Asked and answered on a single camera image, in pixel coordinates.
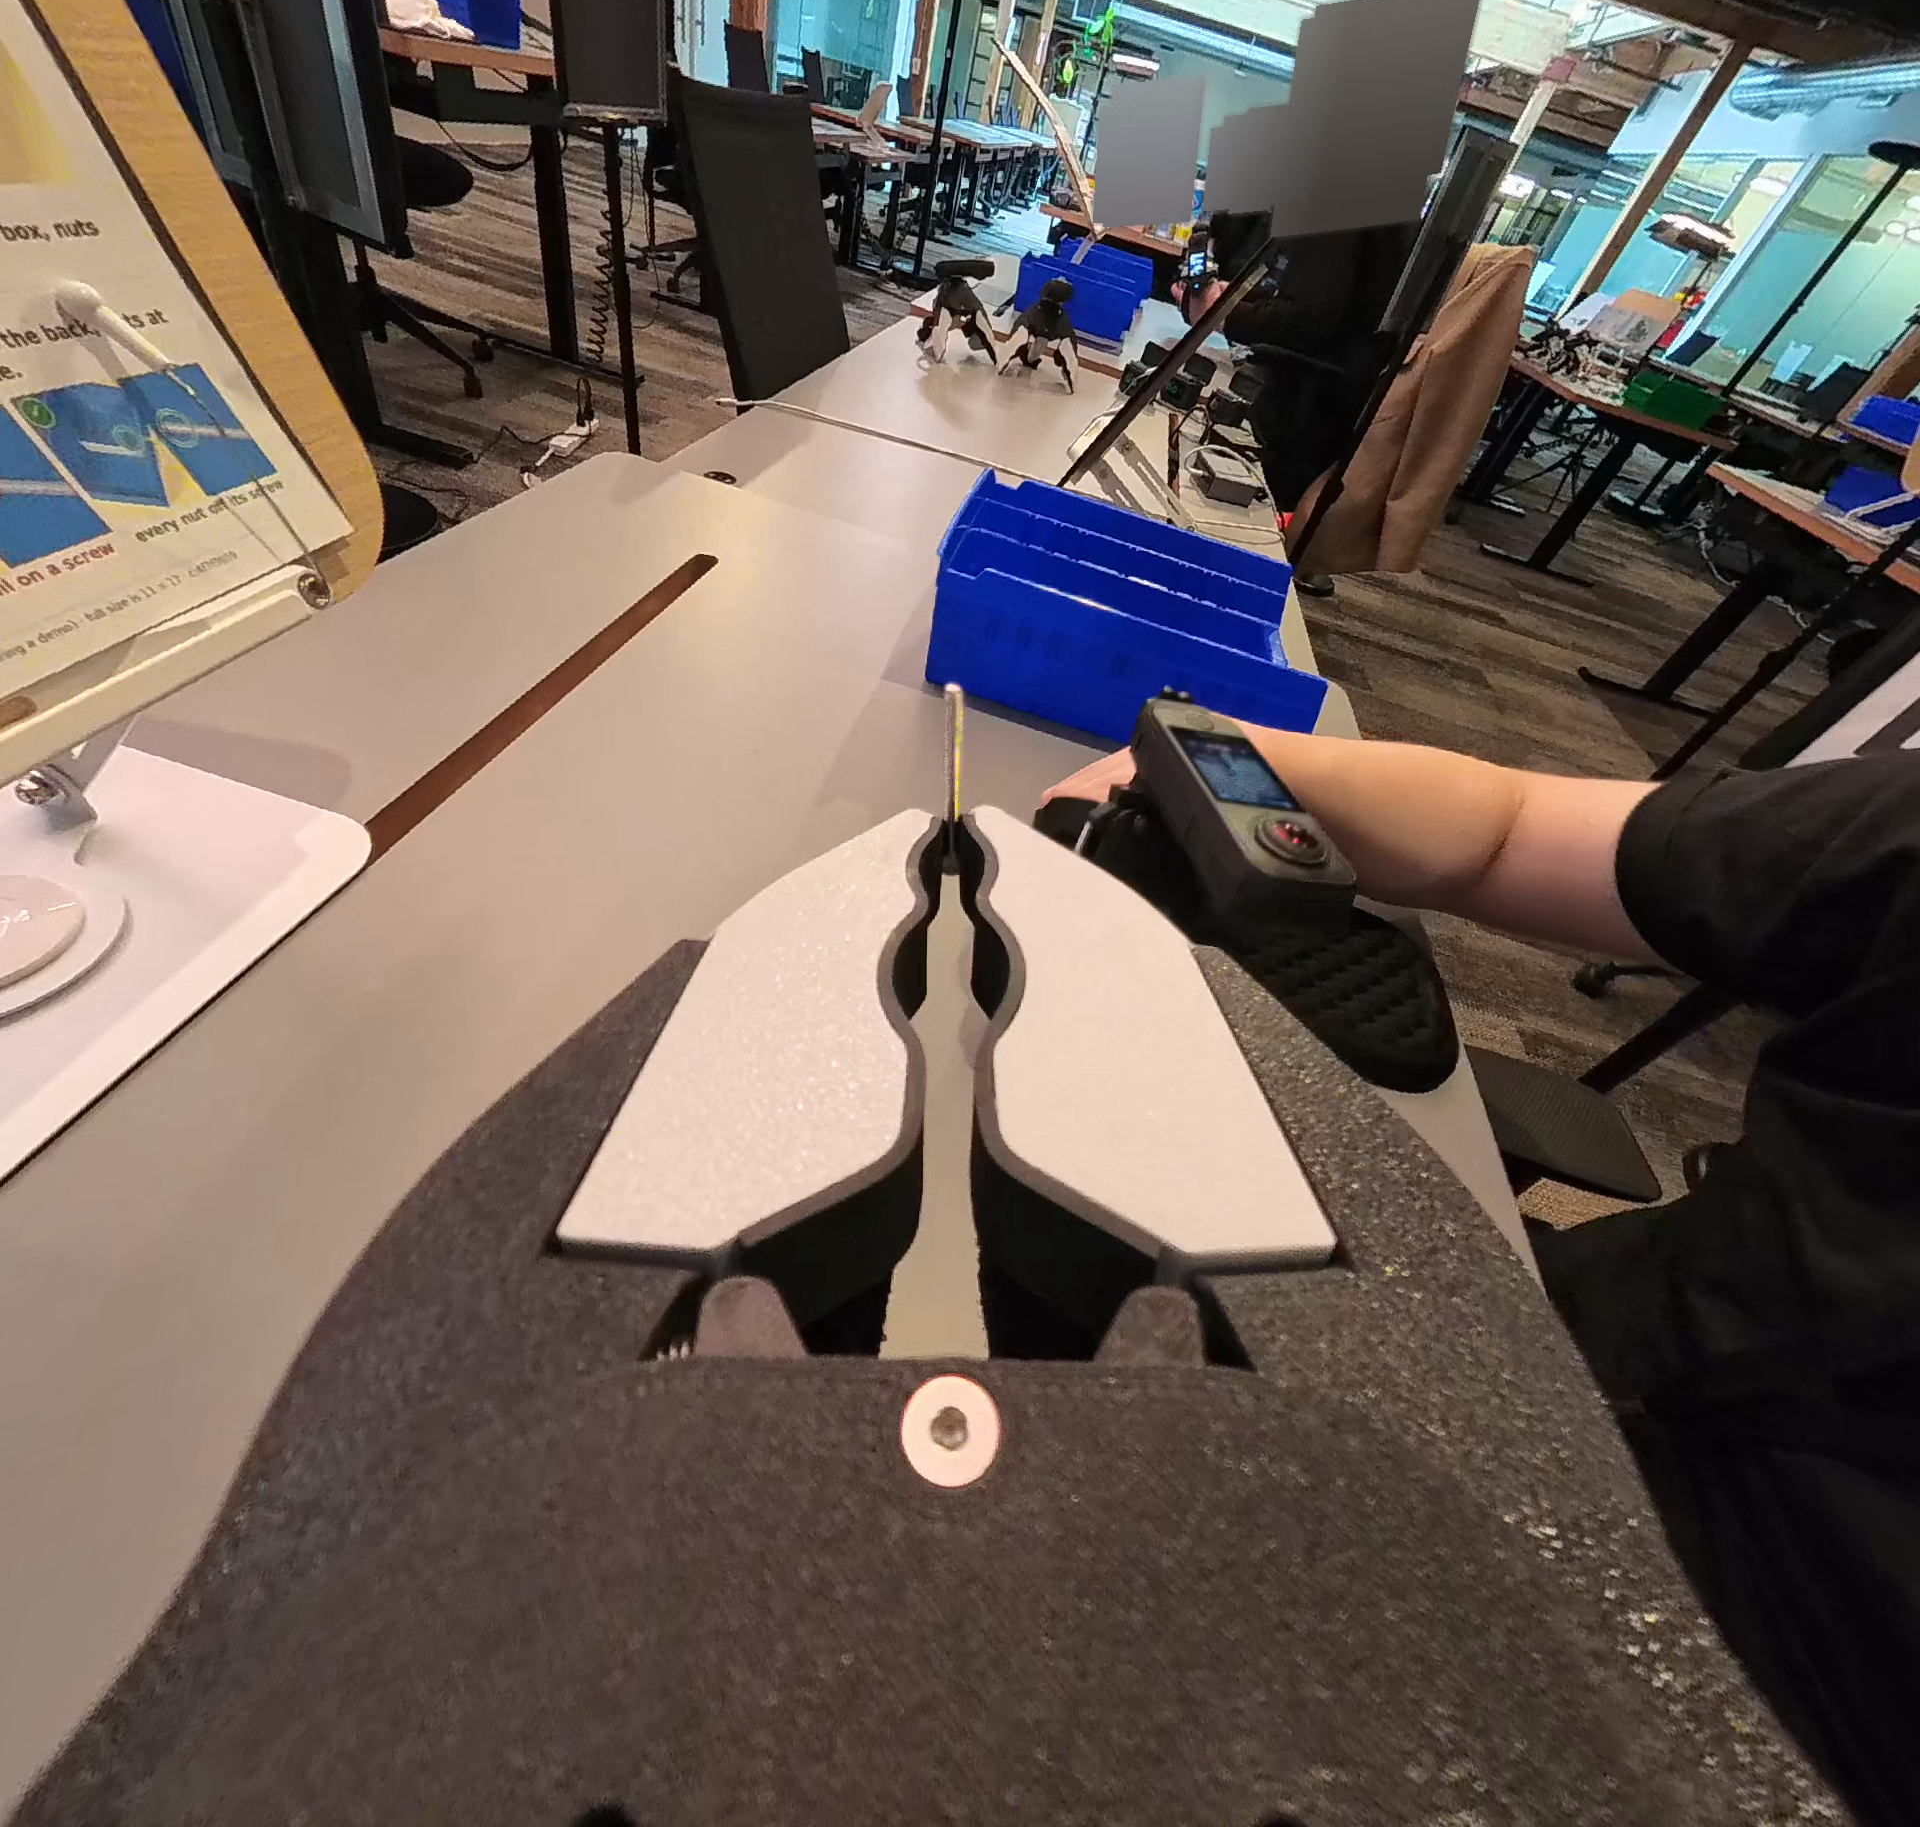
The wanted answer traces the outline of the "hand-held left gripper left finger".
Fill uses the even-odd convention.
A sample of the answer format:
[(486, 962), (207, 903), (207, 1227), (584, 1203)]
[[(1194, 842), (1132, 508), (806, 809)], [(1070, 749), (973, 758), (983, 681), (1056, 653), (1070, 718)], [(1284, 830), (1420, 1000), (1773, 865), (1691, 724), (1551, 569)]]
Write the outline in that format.
[(787, 870), (698, 956), (557, 1247), (708, 1278), (889, 1281), (922, 1210), (922, 949), (939, 820)]

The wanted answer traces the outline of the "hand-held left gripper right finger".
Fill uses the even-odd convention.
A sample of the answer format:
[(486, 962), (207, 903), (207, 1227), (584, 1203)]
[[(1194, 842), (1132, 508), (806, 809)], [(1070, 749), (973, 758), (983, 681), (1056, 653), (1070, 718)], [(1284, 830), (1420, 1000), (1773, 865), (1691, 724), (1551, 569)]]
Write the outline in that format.
[(1158, 1278), (1316, 1269), (1334, 1227), (1185, 938), (1103, 869), (977, 805), (980, 1042), (995, 1164)]

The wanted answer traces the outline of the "blue plastic bin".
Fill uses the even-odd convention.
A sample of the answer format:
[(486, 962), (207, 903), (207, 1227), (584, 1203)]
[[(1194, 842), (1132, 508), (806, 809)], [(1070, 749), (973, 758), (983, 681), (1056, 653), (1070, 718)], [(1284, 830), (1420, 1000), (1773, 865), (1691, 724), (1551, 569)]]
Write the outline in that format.
[(922, 681), (1103, 743), (1166, 687), (1306, 736), (1328, 687), (1282, 647), (1291, 582), (1250, 546), (980, 470), (939, 536)]

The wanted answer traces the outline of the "wooden top desk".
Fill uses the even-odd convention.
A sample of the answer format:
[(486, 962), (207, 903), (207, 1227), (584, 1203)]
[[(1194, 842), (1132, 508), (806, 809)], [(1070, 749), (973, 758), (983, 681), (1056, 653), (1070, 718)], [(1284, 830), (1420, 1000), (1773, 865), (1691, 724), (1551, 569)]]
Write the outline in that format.
[(466, 332), (479, 350), (512, 350), (584, 370), (585, 363), (576, 313), (569, 211), (561, 179), (561, 101), (555, 61), (527, 47), (488, 47), (479, 39), (445, 39), (402, 27), (377, 27), (377, 44), (386, 55), (425, 63), (432, 72), (425, 118), (451, 126), (512, 126), (531, 131), (547, 341), (527, 341), (496, 324), (451, 319), (445, 313), (436, 319)]
[(1544, 529), (1544, 536), (1529, 549), (1477, 540), (1477, 555), (1500, 565), (1521, 565), (1526, 574), (1540, 574), (1540, 579), (1554, 579), (1569, 589), (1591, 589), (1594, 579), (1564, 565), (1564, 555), (1569, 549), (1578, 527), (1601, 504), (1601, 493), (1609, 493), (1609, 485), (1619, 482), (1619, 470), (1630, 461), (1639, 444), (1650, 444), (1665, 467), (1697, 467), (1697, 461), (1715, 467), (1737, 444), (1737, 434), (1724, 428), (1724, 422), (1696, 428), (1696, 426), (1654, 418), (1648, 408), (1597, 397), (1594, 388), (1573, 387), (1566, 373), (1551, 373), (1544, 363), (1526, 353), (1508, 357), (1508, 373), (1521, 378), (1526, 393), (1498, 434), (1500, 461), (1508, 461), (1521, 449), (1521, 443), (1540, 428), (1547, 400), (1594, 415), (1601, 434), (1601, 452), (1573, 482), (1564, 514)]

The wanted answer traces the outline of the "tan jacket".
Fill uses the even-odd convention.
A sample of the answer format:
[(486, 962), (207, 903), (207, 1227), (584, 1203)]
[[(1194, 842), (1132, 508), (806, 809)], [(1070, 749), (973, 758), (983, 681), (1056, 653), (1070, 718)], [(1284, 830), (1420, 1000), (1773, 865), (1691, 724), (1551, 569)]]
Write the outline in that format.
[(1467, 247), (1428, 330), (1413, 341), (1356, 439), (1343, 489), (1321, 508), (1306, 555), (1297, 555), (1297, 540), (1321, 482), (1295, 508), (1291, 560), (1306, 560), (1311, 574), (1419, 569), (1500, 393), (1529, 267), (1535, 247)]

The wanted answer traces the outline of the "black tilted sign board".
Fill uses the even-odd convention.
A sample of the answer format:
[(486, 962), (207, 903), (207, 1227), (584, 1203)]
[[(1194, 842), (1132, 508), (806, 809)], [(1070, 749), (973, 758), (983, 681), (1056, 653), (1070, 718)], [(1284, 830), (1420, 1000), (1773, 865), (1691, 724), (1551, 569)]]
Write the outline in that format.
[(1257, 294), (1257, 286), (1284, 263), (1282, 237), (1267, 237), (1257, 257), (1244, 261), (1237, 282), (1212, 297), (1212, 303), (1188, 319), (1185, 337), (1135, 378), (1135, 387), (1117, 400), (1117, 408), (1095, 426), (1094, 443), (1074, 452), (1070, 470), (1056, 476), (1061, 489), (1074, 489), (1084, 474), (1094, 474), (1114, 444), (1128, 434), (1128, 426), (1159, 400), (1166, 387), (1197, 363), (1201, 346), (1226, 324), (1226, 318)]

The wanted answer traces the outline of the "white sign stand base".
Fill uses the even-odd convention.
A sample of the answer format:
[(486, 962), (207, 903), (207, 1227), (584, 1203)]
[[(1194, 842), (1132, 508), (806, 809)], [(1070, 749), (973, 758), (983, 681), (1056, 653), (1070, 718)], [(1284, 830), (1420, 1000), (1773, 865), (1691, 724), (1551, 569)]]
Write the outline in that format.
[(225, 776), (117, 748), (83, 805), (2, 788), (0, 1173), (236, 984), (367, 865), (370, 830)]

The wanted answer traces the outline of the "idle hand-held gripper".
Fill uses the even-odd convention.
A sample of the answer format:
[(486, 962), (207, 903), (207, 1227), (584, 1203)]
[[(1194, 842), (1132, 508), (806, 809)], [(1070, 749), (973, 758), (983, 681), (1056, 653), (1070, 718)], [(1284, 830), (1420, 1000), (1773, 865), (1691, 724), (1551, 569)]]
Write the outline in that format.
[(998, 366), (998, 341), (980, 286), (995, 275), (995, 257), (942, 257), (931, 263), (931, 303), (914, 330), (919, 363), (942, 366), (960, 341), (967, 353)]
[(1019, 310), (1017, 324), (998, 341), (995, 373), (1013, 370), (1044, 370), (1051, 366), (1070, 393), (1077, 393), (1079, 373), (1079, 346), (1074, 330), (1074, 282), (1047, 275), (1029, 310)]

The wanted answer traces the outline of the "black monitor on stand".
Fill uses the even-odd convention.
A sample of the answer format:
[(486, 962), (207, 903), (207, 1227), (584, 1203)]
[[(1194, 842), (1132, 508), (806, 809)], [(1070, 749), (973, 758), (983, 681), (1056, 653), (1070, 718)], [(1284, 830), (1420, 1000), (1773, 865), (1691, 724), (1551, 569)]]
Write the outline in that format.
[(367, 357), (377, 286), (346, 245), (408, 251), (377, 0), (159, 0), (205, 147), (247, 202), (261, 251), (363, 443), (466, 467), (386, 422)]
[(1447, 290), (1484, 211), (1498, 205), (1498, 188), (1515, 161), (1515, 139), (1467, 130), (1428, 193), (1419, 240), (1404, 257), (1401, 282), (1382, 313), (1379, 332), (1389, 341), (1413, 341), (1438, 313)]

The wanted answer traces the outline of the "instruction sheet on stand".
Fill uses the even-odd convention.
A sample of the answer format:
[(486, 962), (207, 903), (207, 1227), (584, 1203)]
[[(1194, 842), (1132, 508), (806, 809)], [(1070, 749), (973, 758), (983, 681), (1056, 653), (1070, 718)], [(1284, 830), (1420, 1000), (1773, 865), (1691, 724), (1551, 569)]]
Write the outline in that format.
[(153, 205), (165, 240), (185, 257), (213, 318), (236, 346), (267, 408), (296, 439), (321, 485), (349, 517), (349, 536), (234, 589), (217, 600), (83, 660), (33, 693), (0, 698), (2, 779), (23, 776), (182, 687), (236, 664), (316, 620), (352, 589), (381, 546), (381, 499), (370, 458), (316, 353), (279, 297), (242, 209), (185, 119), (125, 0), (27, 0), (51, 27), (83, 101), (125, 155), (132, 188)]

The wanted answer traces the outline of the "black swivel office chair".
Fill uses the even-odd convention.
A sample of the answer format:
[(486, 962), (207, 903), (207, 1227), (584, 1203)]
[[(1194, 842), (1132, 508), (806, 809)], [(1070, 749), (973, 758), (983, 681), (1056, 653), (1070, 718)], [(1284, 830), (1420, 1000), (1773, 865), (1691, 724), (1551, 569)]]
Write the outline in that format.
[[(474, 174), (445, 147), (397, 138), (397, 186), (407, 211), (453, 209), (469, 197)], [(367, 240), (349, 245), (363, 332), (389, 341), (389, 324), (402, 324), (417, 346), (445, 357), (462, 373), (466, 397), (482, 397), (479, 366), (494, 357), (494, 337), (459, 313), (395, 294), (377, 282)]]

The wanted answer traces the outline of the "black monitor on pole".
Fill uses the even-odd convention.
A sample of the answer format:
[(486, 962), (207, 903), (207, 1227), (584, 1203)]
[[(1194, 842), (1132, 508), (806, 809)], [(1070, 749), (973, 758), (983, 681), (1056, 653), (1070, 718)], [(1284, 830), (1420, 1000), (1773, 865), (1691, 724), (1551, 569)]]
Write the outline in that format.
[(618, 346), (628, 449), (642, 449), (637, 363), (629, 324), (628, 138), (668, 119), (664, 0), (547, 0), (561, 118), (584, 119), (602, 147), (608, 300)]

